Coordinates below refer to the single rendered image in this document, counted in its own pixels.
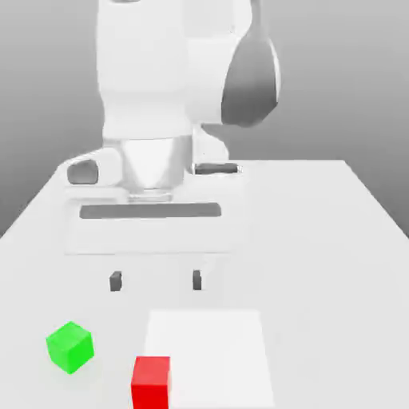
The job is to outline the small green cube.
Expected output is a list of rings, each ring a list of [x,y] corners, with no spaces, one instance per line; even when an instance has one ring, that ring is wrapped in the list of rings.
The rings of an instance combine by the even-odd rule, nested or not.
[[[47,336],[46,346],[51,361],[69,375],[94,357],[91,333],[73,321]]]

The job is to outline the small red cube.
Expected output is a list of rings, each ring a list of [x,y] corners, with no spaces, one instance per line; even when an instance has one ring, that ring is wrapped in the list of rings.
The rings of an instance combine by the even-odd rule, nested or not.
[[[137,356],[130,387],[133,409],[169,409],[170,358]]]

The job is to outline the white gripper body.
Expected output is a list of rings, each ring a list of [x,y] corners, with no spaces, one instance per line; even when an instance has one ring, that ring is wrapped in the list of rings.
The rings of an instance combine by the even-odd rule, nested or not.
[[[68,254],[226,253],[234,241],[234,199],[222,191],[128,204],[120,189],[81,188],[64,199]]]

